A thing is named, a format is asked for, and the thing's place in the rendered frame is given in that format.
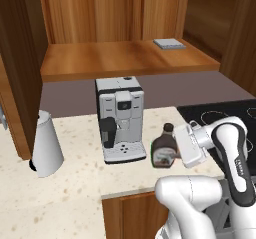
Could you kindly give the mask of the black hob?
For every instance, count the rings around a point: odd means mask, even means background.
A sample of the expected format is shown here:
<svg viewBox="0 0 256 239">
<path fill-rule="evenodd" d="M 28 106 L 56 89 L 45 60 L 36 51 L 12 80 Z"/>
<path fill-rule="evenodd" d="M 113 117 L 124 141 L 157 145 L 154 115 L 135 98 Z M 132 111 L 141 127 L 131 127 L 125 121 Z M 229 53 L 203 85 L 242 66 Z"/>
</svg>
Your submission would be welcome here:
<svg viewBox="0 0 256 239">
<path fill-rule="evenodd" d="M 256 99 L 179 106 L 177 110 L 187 123 L 194 120 L 200 126 L 226 117 L 239 117 L 248 130 L 248 169 L 256 176 Z"/>
</svg>

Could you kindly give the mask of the wooden open cabinet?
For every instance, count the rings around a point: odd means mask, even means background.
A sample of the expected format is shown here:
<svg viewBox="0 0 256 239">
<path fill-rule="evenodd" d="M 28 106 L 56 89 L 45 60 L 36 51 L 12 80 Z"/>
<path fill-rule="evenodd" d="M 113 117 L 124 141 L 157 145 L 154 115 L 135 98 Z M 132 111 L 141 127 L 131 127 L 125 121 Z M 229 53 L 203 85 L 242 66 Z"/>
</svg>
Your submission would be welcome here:
<svg viewBox="0 0 256 239">
<path fill-rule="evenodd" d="M 216 71 L 220 63 L 183 39 L 188 0 L 40 0 L 48 39 L 45 82 Z M 174 38 L 185 49 L 163 50 Z"/>
</svg>

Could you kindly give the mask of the wooden cabinet door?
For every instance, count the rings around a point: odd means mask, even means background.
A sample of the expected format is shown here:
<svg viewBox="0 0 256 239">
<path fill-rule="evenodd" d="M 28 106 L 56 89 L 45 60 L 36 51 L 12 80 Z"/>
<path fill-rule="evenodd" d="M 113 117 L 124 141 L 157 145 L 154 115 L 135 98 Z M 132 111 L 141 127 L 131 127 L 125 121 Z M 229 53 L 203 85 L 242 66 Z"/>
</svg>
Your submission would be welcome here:
<svg viewBox="0 0 256 239">
<path fill-rule="evenodd" d="M 0 0 L 0 105 L 24 160 L 33 153 L 47 48 L 40 0 Z"/>
<path fill-rule="evenodd" d="M 220 72 L 256 97 L 256 0 L 236 0 Z"/>
</svg>

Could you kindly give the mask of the grey flat block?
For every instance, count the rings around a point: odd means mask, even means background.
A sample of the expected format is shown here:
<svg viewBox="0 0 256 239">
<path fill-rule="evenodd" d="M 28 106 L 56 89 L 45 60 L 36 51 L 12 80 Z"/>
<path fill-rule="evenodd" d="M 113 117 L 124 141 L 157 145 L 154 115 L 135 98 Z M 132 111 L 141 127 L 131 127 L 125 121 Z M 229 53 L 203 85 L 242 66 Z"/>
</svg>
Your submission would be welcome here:
<svg viewBox="0 0 256 239">
<path fill-rule="evenodd" d="M 154 39 L 153 42 L 163 50 L 185 49 L 186 46 L 174 38 Z"/>
</svg>

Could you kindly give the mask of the brown syrup bottle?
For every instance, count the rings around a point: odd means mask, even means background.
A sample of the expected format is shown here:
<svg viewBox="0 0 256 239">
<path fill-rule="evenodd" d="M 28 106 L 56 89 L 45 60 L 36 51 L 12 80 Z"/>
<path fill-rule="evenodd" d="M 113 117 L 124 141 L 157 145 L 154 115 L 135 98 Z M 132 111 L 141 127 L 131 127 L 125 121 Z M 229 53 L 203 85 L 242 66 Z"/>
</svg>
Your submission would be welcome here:
<svg viewBox="0 0 256 239">
<path fill-rule="evenodd" d="M 151 143 L 150 155 L 154 168 L 170 168 L 180 158 L 179 148 L 173 136 L 174 125 L 165 123 L 162 134 Z"/>
</svg>

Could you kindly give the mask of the grey coffee machine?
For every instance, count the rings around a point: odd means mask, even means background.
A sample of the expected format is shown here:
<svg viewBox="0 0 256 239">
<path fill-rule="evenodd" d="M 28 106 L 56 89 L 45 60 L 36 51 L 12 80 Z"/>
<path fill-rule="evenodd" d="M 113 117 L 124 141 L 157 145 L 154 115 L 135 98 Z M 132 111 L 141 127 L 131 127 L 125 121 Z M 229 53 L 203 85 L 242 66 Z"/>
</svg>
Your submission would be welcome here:
<svg viewBox="0 0 256 239">
<path fill-rule="evenodd" d="M 106 164 L 146 158 L 142 143 L 144 91 L 134 76 L 95 80 L 98 125 Z"/>
</svg>

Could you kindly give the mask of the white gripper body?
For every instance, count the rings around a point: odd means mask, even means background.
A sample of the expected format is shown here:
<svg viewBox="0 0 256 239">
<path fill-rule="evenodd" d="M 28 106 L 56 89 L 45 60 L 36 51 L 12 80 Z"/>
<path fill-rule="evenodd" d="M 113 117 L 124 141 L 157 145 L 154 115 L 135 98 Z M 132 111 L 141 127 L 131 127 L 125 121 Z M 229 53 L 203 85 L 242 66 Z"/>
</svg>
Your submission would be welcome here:
<svg viewBox="0 0 256 239">
<path fill-rule="evenodd" d="M 175 127 L 173 135 L 186 168 L 192 168 L 206 161 L 207 156 L 199 146 L 194 132 L 188 124 Z"/>
</svg>

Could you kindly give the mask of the wooden lower cupboard door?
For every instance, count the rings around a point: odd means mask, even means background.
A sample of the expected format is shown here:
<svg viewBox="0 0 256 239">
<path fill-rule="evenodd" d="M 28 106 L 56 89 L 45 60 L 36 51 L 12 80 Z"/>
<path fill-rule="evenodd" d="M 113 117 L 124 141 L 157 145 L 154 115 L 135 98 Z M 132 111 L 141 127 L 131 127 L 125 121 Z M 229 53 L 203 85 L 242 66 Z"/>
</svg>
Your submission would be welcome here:
<svg viewBox="0 0 256 239">
<path fill-rule="evenodd" d="M 106 239 L 155 239 L 168 217 L 153 192 L 102 201 Z"/>
</svg>

